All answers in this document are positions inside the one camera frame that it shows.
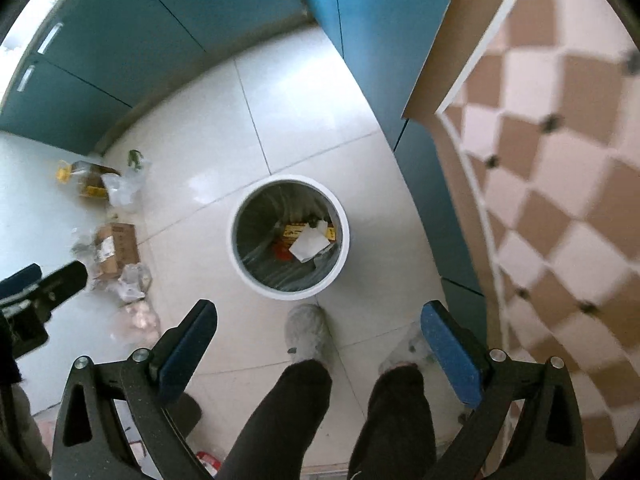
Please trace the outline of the blue kitchen cabinet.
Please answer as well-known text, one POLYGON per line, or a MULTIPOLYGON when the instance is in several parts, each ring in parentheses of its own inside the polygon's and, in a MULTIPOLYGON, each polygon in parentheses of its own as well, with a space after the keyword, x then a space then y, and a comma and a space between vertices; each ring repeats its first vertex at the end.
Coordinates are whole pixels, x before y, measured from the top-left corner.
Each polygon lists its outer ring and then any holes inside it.
POLYGON ((258 41, 317 22, 409 179, 450 309, 478 336, 487 304, 435 144, 400 111, 450 0, 1 0, 1 128, 103 152, 144 110, 258 41))

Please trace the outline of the white round trash bin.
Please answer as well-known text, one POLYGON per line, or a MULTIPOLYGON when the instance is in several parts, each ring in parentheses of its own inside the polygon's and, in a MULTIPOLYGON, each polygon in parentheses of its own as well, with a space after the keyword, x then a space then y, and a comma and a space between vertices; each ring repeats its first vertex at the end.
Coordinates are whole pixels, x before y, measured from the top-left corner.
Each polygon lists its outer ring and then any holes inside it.
POLYGON ((295 174, 271 176, 246 192, 231 215, 228 249, 241 280, 273 300, 317 295, 343 270, 350 247, 346 211, 326 186, 295 174), (300 263, 288 251, 305 226, 331 245, 300 263))

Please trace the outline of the brown cardboard box on floor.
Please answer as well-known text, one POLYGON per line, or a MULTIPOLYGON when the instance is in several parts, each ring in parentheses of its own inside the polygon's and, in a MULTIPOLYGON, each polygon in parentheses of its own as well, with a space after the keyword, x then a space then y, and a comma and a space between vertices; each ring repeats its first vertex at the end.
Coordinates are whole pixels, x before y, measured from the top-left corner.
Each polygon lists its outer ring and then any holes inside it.
POLYGON ((119 278, 127 264, 140 262, 136 228, 132 224, 112 222, 101 226, 94 238, 98 278, 119 278))

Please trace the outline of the yellow capped oil bottle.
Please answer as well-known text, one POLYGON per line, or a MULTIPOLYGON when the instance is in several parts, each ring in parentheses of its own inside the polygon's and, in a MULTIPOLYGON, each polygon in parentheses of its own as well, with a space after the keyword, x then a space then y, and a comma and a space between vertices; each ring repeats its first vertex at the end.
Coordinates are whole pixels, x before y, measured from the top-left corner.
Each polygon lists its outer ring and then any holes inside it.
POLYGON ((97 198, 106 200, 107 188, 102 180, 104 174, 117 174, 119 172, 111 167, 96 164, 95 162, 66 162, 61 160, 56 170, 56 180, 62 184, 76 186, 77 194, 83 198, 97 198))

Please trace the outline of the clear plastic bag with greens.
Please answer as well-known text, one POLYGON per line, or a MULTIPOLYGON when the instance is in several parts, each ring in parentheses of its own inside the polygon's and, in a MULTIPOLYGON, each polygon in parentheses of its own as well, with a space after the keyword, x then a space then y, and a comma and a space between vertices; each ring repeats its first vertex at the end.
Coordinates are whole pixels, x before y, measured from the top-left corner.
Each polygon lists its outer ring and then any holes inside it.
POLYGON ((102 182, 106 188, 108 202, 113 208, 136 212, 142 201, 142 188, 145 185, 151 163, 139 150, 130 150, 127 155, 127 168, 123 174, 104 174, 102 182))

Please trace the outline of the right black trouser leg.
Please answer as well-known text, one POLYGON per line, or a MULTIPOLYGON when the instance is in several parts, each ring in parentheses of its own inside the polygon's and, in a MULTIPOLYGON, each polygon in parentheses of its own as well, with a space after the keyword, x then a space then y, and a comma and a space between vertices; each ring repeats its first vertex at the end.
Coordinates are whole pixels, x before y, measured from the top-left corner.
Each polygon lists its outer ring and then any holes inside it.
POLYGON ((371 392, 349 478, 423 479, 435 464, 435 431, 421 371, 414 365, 386 370, 371 392))

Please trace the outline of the black trouser leg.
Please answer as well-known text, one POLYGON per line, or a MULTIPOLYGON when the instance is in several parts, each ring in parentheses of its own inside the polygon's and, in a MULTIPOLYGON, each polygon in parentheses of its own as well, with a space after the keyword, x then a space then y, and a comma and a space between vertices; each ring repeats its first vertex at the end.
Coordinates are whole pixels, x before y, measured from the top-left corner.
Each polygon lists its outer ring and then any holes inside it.
POLYGON ((245 424, 219 479, 298 479, 329 408, 332 379, 316 360, 288 366, 245 424))
POLYGON ((435 464, 435 431, 421 371, 414 365, 386 370, 371 392, 349 478, 423 479, 435 464))

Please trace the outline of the right grey slipper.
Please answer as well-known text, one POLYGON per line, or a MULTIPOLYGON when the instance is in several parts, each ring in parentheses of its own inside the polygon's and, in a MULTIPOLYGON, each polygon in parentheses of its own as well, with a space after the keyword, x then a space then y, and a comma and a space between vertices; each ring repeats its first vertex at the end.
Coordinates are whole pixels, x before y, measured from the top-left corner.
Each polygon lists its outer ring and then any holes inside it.
POLYGON ((408 332, 390 355, 381 363, 378 374, 382 375, 400 366, 416 366, 424 370, 435 359, 431 346, 426 341, 418 322, 412 323, 408 332))

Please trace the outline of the grey slipper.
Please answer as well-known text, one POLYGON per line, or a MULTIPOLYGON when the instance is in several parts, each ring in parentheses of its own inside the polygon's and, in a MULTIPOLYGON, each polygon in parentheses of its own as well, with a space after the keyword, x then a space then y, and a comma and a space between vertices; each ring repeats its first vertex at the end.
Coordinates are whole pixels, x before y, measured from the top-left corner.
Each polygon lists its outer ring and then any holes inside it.
POLYGON ((293 364, 316 361, 325 368, 330 366, 331 336, 322 307, 316 304, 294 307, 286 317, 284 336, 293 364))
POLYGON ((426 341, 418 322, 412 323, 408 332, 390 355, 381 363, 378 374, 382 375, 400 366, 416 366, 424 370, 435 359, 431 346, 426 341))

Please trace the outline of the left black trouser leg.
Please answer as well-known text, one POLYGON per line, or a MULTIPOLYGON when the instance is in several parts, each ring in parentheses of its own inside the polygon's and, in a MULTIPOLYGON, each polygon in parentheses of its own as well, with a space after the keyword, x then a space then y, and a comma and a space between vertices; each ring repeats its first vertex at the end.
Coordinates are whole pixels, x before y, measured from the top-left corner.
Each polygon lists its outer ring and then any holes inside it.
POLYGON ((298 479, 329 408, 332 379, 316 360, 288 366, 245 424, 219 479, 298 479))

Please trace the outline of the left grey slipper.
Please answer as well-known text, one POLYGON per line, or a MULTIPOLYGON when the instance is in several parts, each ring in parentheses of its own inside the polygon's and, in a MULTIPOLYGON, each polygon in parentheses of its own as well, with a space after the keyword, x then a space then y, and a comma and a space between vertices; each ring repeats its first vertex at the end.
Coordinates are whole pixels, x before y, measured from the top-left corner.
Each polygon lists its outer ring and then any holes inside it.
POLYGON ((330 366, 331 336, 322 307, 316 304, 294 307, 286 317, 284 336, 293 364, 316 361, 325 368, 330 366))

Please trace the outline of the white packet in bin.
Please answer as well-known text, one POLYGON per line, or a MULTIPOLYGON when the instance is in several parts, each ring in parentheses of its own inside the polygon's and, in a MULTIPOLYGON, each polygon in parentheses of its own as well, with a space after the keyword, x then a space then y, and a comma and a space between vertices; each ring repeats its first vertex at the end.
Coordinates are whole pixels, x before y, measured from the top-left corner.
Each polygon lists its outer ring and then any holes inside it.
POLYGON ((330 240, 318 229, 305 226, 288 251, 297 261, 306 263, 330 245, 330 240))

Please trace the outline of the checkered beige table cloth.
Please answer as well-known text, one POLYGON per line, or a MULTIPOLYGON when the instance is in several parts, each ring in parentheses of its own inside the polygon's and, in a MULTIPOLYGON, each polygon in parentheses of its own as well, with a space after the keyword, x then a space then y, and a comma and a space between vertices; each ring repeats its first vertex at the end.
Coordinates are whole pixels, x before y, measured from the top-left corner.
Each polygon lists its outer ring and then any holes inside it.
POLYGON ((450 0, 407 117, 428 129, 486 341, 559 356, 586 475, 639 426, 639 29, 622 0, 450 0))

